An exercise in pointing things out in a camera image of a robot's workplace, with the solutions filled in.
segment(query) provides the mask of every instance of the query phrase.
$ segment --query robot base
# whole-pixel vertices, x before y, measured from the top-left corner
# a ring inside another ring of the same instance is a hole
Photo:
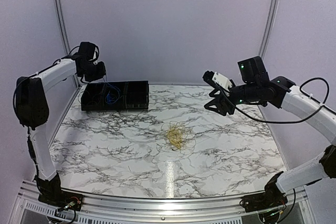
[[[288,202],[287,197],[279,195],[271,204],[266,203],[265,193],[246,195],[241,199],[240,205],[246,212],[261,211],[268,208],[283,206]]]
[[[62,191],[62,193],[64,194],[64,197],[67,199],[66,201],[68,201],[66,203],[70,203],[72,201],[72,199],[74,197],[76,197],[80,201],[80,203],[75,204],[73,206],[73,209],[75,211],[80,211],[80,209],[82,208],[82,205],[83,205],[83,195],[82,194],[76,194],[76,193],[69,192],[69,191]],[[40,201],[42,203],[45,203],[45,204],[48,204],[48,205],[56,206],[56,207],[64,207],[64,205],[65,205],[63,202],[50,200],[42,194],[40,194],[38,196],[38,201]]]

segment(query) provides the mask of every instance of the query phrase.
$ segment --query blue cable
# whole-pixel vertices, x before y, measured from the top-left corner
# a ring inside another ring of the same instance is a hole
[[[105,101],[107,104],[112,105],[115,104],[119,99],[120,99],[120,89],[116,86],[113,86],[109,83],[106,82],[106,84],[111,87],[112,89],[116,90],[116,92],[118,93],[118,97],[116,97],[115,95],[111,96],[110,92],[107,94]]]

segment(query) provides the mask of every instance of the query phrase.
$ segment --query black cable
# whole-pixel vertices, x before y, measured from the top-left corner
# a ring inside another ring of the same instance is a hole
[[[305,86],[306,84],[308,84],[309,82],[311,82],[311,81],[313,81],[313,80],[321,80],[321,81],[324,81],[325,83],[327,82],[326,80],[324,80],[324,79],[321,78],[321,77],[315,77],[315,78],[312,78],[312,79],[310,79],[310,80],[304,82],[304,83],[300,86],[300,91],[301,91],[302,94],[304,94],[305,96],[309,97],[311,100],[313,100],[313,101],[315,101],[315,102],[317,102],[317,103],[321,103],[318,99],[316,99],[316,98],[310,96],[309,94],[307,94],[306,92],[304,92],[304,91],[302,90],[303,86]],[[323,107],[324,107],[326,110],[328,110],[330,113],[336,115],[336,111],[332,110],[331,108],[329,108],[329,107],[327,107],[327,106],[325,106],[325,105],[323,105]]]
[[[58,221],[58,220],[49,220],[49,218],[48,218],[48,216],[46,216],[47,217],[47,220],[49,221],[49,222],[51,222],[51,223],[53,223],[53,224],[57,224],[57,223],[59,223],[59,224],[72,224],[72,223],[74,223],[74,221],[76,220],[76,216],[77,216],[77,213],[76,213],[76,210],[74,209],[74,208],[72,208],[72,207],[69,207],[69,209],[71,209],[72,211],[74,211],[74,213],[73,213],[73,218],[72,218],[72,220],[70,221],[70,222],[67,222],[67,223],[65,223],[64,222],[64,220],[62,220],[62,221]]]
[[[79,46],[72,48],[67,56],[71,56],[72,51],[74,51],[76,48],[79,48]]]
[[[61,61],[61,59],[57,59],[54,61],[54,63],[52,63],[52,65],[55,65],[56,63],[59,63]]]
[[[315,80],[315,78],[312,78],[312,79],[309,79],[308,81],[306,81],[304,84],[307,84],[308,82],[310,81],[313,81]],[[329,84],[326,80],[324,80],[325,84],[327,85],[327,93],[325,95],[325,98],[324,98],[324,101],[323,101],[323,104],[326,102],[326,100],[328,99],[328,96],[329,96]],[[254,118],[252,116],[250,116],[249,114],[245,113],[244,111],[242,111],[241,109],[239,109],[236,105],[234,105],[230,99],[226,96],[223,88],[219,85],[216,84],[216,86],[218,87],[219,91],[222,93],[222,95],[224,96],[225,100],[231,105],[233,106],[236,110],[238,110],[241,114],[247,116],[248,118],[256,121],[256,122],[259,122],[259,123],[274,123],[274,124],[295,124],[295,123],[302,123],[310,118],[312,118],[314,115],[316,115],[322,108],[323,106],[321,105],[315,112],[313,112],[311,115],[307,116],[306,118],[304,119],[301,119],[301,120],[298,120],[298,121],[267,121],[267,120],[261,120],[261,119],[258,119],[258,118]]]
[[[84,83],[84,84],[89,84],[89,82],[83,81],[83,78],[84,78],[84,76],[82,76],[82,77],[80,78],[80,82],[82,82],[82,83]]]
[[[67,224],[72,224],[72,223],[74,223],[74,221],[75,221],[75,219],[76,219],[76,210],[74,209],[74,208],[72,208],[72,207],[70,207],[73,211],[74,211],[74,213],[73,213],[73,219],[72,219],[72,221],[71,222],[69,222],[69,223],[67,223]]]
[[[296,201],[296,192],[295,192],[295,189],[294,189],[294,188],[293,188],[293,192],[294,192],[294,201],[293,201],[293,205],[292,205],[292,207],[290,208],[290,210],[288,211],[288,213],[287,213],[281,220],[279,220],[278,223],[283,222],[283,220],[285,220],[285,219],[289,216],[289,214],[293,211],[293,208],[294,208],[294,205],[295,205],[295,201]]]

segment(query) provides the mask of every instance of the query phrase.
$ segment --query black tray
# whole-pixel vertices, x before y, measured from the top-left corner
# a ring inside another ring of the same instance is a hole
[[[87,84],[81,97],[83,111],[148,109],[148,81]]]

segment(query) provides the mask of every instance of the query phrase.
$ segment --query cable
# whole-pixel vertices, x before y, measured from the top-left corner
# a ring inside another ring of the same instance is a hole
[[[55,65],[55,64],[57,64],[57,63],[59,63],[59,62],[61,62],[61,59],[57,59],[57,60],[55,60],[54,63],[53,63],[52,65]]]
[[[284,203],[284,201],[282,200],[281,201],[282,202],[282,204],[283,204],[283,206],[284,206],[284,208],[282,209],[283,211],[285,211],[286,210],[286,208],[287,208],[287,205]]]
[[[294,208],[294,205],[295,205],[295,201],[296,201],[296,192],[295,192],[295,189],[294,189],[294,188],[293,188],[293,192],[294,192],[294,201],[293,201],[293,205],[292,205],[292,207],[290,208],[290,210],[288,211],[288,213],[287,213],[281,220],[279,220],[278,223],[283,222],[283,220],[285,220],[285,219],[289,216],[289,214],[293,211],[293,208]]]
[[[109,84],[109,83],[107,83],[107,82],[106,82],[106,84],[107,84],[108,86],[110,86],[112,89],[116,90],[116,92],[118,93],[118,97],[116,97],[115,95],[114,95],[114,97],[111,97],[111,95],[110,95],[111,91],[109,91],[109,93],[108,93],[107,96],[106,96],[105,101],[106,101],[107,104],[115,104],[115,103],[120,99],[120,92],[121,92],[121,91],[120,91],[120,89],[119,89],[118,87],[116,87],[116,86],[113,86],[113,85],[111,85],[111,84]]]
[[[303,83],[303,85],[307,84],[308,82],[310,81],[313,81],[315,80],[316,78],[312,78],[312,79],[309,79],[308,81],[306,81],[305,83]],[[326,95],[325,95],[325,98],[324,98],[324,101],[323,101],[323,104],[325,104],[325,102],[327,101],[328,99],[328,96],[329,96],[329,84],[326,80],[324,80],[325,84],[327,85],[327,92],[326,92]],[[316,115],[322,108],[323,108],[323,105],[321,105],[315,112],[313,112],[311,115],[307,116],[306,118],[304,119],[301,119],[301,120],[298,120],[298,121],[267,121],[267,120],[261,120],[261,119],[258,119],[258,118],[254,118],[252,116],[250,116],[249,114],[245,113],[244,111],[242,111],[241,109],[239,109],[236,105],[234,105],[230,99],[226,96],[223,88],[219,85],[216,84],[216,86],[218,87],[219,91],[222,93],[222,95],[224,96],[225,100],[231,105],[233,106],[236,110],[238,110],[241,114],[247,116],[248,118],[256,121],[256,122],[259,122],[259,123],[273,123],[273,124],[295,124],[295,123],[302,123],[310,118],[312,118],[314,115]]]
[[[73,207],[69,207],[69,209],[71,209],[72,211],[74,211],[74,213],[73,213],[73,218],[72,218],[72,220],[70,221],[70,222],[64,222],[64,220],[62,220],[62,221],[58,221],[58,220],[50,220],[49,218],[48,218],[48,216],[46,215],[46,218],[47,218],[47,220],[48,220],[48,222],[49,223],[52,223],[52,224],[72,224],[72,223],[74,223],[74,221],[76,220],[76,216],[77,216],[77,213],[76,213],[76,210],[73,208]]]
[[[84,84],[89,84],[89,82],[83,81],[83,78],[84,78],[84,76],[82,76],[82,77],[80,78],[80,82],[81,82],[81,83],[84,83]]]
[[[98,46],[96,46],[96,48],[97,48],[97,52],[98,52],[98,55],[97,55],[97,58],[96,58],[96,60],[98,60],[98,58],[99,58],[99,47],[98,47]]]
[[[321,77],[315,77],[315,78],[312,78],[312,79],[310,79],[310,80],[304,82],[304,83],[300,86],[300,91],[301,91],[302,94],[304,94],[305,96],[309,97],[311,100],[313,100],[313,101],[315,101],[315,102],[317,102],[317,103],[321,103],[318,99],[312,97],[311,95],[307,94],[306,92],[304,92],[304,91],[302,90],[303,86],[305,86],[306,84],[308,84],[309,82],[311,82],[311,81],[313,81],[313,80],[321,80],[321,81],[324,81],[325,83],[327,83],[327,81],[324,80],[323,78],[321,78]],[[326,110],[328,110],[330,113],[336,115],[336,111],[332,110],[331,108],[329,108],[329,107],[327,107],[327,106],[325,106],[325,105],[323,105],[323,107],[324,107]]]
[[[77,197],[72,196],[72,197],[70,197],[70,199],[76,199],[77,200],[77,204],[80,204],[80,200]]]
[[[69,54],[67,55],[67,57],[68,57],[68,56],[71,56],[72,51],[74,51],[76,48],[79,48],[79,46],[72,48],[72,49],[70,50]]]
[[[32,142],[31,142],[31,139],[30,139],[30,128],[29,127],[27,127],[27,135],[28,135],[27,144],[28,144],[29,155],[30,155],[31,159],[33,160],[33,162],[35,164],[36,177],[38,177],[39,176],[39,170],[38,170],[38,165],[37,165],[37,161],[36,161],[36,154],[35,154],[34,150],[33,150],[33,153],[31,153],[32,150],[30,149],[32,147]]]

